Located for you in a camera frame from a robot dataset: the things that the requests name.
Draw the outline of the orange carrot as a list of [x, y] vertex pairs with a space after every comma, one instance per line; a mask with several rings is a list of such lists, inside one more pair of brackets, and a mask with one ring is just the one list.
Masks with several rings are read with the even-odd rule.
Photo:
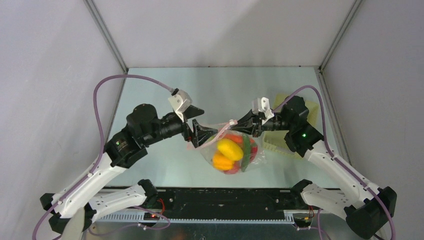
[[233, 141], [234, 143], [236, 143], [240, 147], [242, 147], [244, 145], [243, 138], [247, 138], [251, 145], [256, 145], [255, 140], [252, 139], [251, 137], [247, 136], [247, 135], [227, 133], [223, 138]]

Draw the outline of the yellow bell pepper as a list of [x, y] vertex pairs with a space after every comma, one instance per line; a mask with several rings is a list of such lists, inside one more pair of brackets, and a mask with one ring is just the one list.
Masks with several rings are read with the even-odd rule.
[[233, 168], [235, 161], [229, 159], [221, 152], [217, 151], [212, 157], [212, 165], [219, 171], [228, 171]]

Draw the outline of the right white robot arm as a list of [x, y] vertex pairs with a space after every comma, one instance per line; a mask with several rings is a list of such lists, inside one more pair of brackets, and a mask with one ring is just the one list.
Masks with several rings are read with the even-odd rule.
[[325, 137], [308, 121], [309, 109], [300, 96], [293, 96], [280, 112], [272, 113], [267, 98], [259, 98], [231, 130], [259, 137], [263, 132], [286, 131], [288, 148], [323, 170], [339, 192], [301, 180], [291, 191], [291, 204], [297, 209], [315, 206], [344, 219], [349, 228], [363, 239], [370, 239], [394, 216], [397, 193], [389, 186], [371, 182], [325, 142]]

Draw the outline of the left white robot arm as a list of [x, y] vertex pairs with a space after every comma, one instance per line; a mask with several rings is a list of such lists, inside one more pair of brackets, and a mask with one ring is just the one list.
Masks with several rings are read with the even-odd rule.
[[[202, 126], [194, 119], [202, 114], [204, 110], [190, 105], [183, 112], [183, 118], [179, 118], [175, 112], [158, 118], [156, 108], [151, 104], [135, 107], [126, 117], [125, 127], [104, 144], [98, 159], [76, 182], [62, 192], [45, 193], [40, 197], [43, 209], [52, 214], [48, 220], [51, 229], [62, 234], [80, 208], [85, 213], [83, 229], [86, 230], [97, 219], [121, 209], [156, 206], [158, 191], [148, 179], [140, 180], [123, 192], [99, 197], [95, 195], [112, 179], [145, 157], [148, 154], [147, 148], [155, 143], [182, 135], [195, 148], [203, 145], [218, 130]], [[187, 119], [192, 119], [192, 127], [188, 125]]]

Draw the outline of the yellow lemon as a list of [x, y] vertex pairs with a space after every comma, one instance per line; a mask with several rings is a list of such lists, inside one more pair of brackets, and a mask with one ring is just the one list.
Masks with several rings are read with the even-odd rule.
[[232, 161], [240, 161], [244, 154], [242, 148], [229, 139], [220, 139], [216, 144], [216, 149]]

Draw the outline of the red chili pepper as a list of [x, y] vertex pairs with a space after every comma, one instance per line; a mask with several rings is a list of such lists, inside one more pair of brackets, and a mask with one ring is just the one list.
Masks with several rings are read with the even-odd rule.
[[249, 163], [251, 163], [258, 153], [258, 145], [256, 143], [252, 143], [250, 146], [250, 155], [249, 155]]

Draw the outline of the clear zip top bag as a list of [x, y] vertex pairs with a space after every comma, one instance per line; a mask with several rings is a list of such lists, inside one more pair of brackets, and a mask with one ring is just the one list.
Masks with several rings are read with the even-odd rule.
[[199, 152], [215, 170], [234, 175], [264, 166], [264, 150], [246, 133], [233, 130], [238, 122], [200, 125], [192, 121], [192, 137], [188, 149]]

